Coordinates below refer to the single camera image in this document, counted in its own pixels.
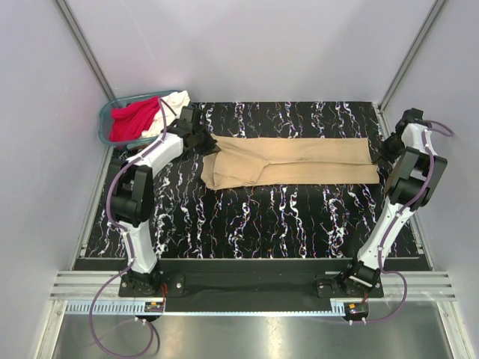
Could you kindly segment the tan polo shirt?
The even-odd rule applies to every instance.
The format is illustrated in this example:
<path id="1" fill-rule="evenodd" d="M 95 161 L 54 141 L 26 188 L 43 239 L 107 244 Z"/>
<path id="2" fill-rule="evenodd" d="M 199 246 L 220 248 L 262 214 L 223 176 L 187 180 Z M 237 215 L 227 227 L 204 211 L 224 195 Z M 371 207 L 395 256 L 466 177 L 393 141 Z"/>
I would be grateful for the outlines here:
<path id="1" fill-rule="evenodd" d="M 211 190 L 262 185 L 379 183 L 366 138 L 230 138 L 203 158 L 201 179 Z"/>

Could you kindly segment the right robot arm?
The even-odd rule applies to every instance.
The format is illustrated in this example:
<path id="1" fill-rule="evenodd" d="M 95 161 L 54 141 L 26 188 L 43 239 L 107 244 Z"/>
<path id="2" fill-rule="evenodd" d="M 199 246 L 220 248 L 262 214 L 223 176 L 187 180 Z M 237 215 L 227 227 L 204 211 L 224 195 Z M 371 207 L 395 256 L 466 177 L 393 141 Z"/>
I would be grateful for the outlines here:
<path id="1" fill-rule="evenodd" d="M 404 111 L 394 131 L 383 141 L 378 160 L 393 164 L 385 187 L 385 203 L 378 223 L 334 285 L 347 296 L 363 296 L 379 283 L 385 260 L 406 222 L 426 206 L 442 178 L 448 160 L 433 148 L 432 133 L 454 133 L 424 119 L 417 108 Z"/>

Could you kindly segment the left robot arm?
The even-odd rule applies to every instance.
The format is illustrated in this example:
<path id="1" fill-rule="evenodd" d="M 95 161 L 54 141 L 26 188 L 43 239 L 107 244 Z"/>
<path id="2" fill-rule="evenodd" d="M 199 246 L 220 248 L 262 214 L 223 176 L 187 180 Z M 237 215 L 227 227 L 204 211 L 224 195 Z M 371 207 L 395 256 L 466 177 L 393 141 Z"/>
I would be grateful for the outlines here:
<path id="1" fill-rule="evenodd" d="M 151 144 L 128 159 L 110 162 L 106 214 L 126 246 L 127 267 L 121 285 L 146 296 L 165 289 L 150 237 L 154 177 L 171 161 L 193 149 L 205 156 L 219 151 L 199 108 L 184 106 Z"/>

